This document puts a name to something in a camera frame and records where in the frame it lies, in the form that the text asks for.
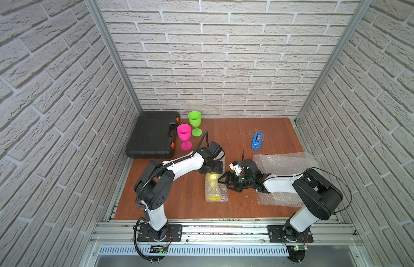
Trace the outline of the yellow plastic wine glass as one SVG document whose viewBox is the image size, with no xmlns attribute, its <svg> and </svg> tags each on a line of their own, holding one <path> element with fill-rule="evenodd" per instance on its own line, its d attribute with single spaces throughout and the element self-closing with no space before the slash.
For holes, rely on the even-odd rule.
<svg viewBox="0 0 414 267">
<path fill-rule="evenodd" d="M 205 176 L 205 197 L 206 201 L 214 202 L 221 199 L 218 179 L 220 174 L 206 174 Z"/>
</svg>

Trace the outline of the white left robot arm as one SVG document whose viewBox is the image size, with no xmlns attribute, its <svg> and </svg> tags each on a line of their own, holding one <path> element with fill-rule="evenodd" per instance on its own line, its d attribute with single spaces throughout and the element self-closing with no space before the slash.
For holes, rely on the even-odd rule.
<svg viewBox="0 0 414 267">
<path fill-rule="evenodd" d="M 151 161 L 134 185 L 137 194 L 136 205 L 144 211 L 151 230 L 160 232 L 167 228 L 168 219 L 165 215 L 164 203 L 173 182 L 192 171 L 199 171 L 201 174 L 215 170 L 221 172 L 224 157 L 224 151 L 217 155 L 210 155 L 206 151 L 194 151 L 171 161 Z"/>
</svg>

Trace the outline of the blue tape dispenser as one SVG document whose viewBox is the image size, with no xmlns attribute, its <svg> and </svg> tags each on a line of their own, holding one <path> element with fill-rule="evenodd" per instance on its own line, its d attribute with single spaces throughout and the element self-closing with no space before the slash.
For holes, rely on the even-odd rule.
<svg viewBox="0 0 414 267">
<path fill-rule="evenodd" d="M 263 134 L 260 132 L 256 132 L 253 137 L 251 148 L 257 151 L 260 150 L 262 141 L 263 141 Z"/>
</svg>

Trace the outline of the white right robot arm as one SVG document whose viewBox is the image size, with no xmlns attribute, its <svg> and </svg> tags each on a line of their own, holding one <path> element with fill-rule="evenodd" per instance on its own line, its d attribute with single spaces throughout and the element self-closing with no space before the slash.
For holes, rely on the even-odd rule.
<svg viewBox="0 0 414 267">
<path fill-rule="evenodd" d="M 254 189 L 265 194 L 297 194 L 303 206 L 282 228 L 282 236 L 291 241 L 296 241 L 317 221 L 328 220 L 343 200 L 341 191 L 314 168 L 308 168 L 300 174 L 277 176 L 262 173 L 251 159 L 233 162 L 230 168 L 218 179 L 218 183 L 232 191 Z"/>
</svg>

